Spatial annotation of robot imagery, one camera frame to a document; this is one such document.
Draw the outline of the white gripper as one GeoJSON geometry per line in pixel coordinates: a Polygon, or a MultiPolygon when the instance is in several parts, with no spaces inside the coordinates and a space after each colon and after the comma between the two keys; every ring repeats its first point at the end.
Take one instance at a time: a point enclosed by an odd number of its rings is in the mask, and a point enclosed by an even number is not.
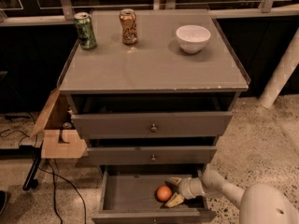
{"type": "Polygon", "coordinates": [[[206,192],[202,181],[196,178],[181,178],[181,177],[169,177],[167,179],[172,185],[178,186],[178,193],[174,193],[172,197],[166,202],[167,208],[173,208],[184,202],[184,199],[190,200],[197,196],[205,196],[206,192]]]}

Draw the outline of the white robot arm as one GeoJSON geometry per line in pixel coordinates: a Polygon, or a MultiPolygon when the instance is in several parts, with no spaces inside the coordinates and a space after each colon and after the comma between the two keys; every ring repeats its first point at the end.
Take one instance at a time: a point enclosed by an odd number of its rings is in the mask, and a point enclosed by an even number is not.
{"type": "Polygon", "coordinates": [[[242,189],[206,167],[200,177],[170,177],[175,192],[165,204],[172,208],[198,196],[223,195],[239,209],[239,224],[299,224],[299,212],[278,189],[257,183],[242,189]]]}

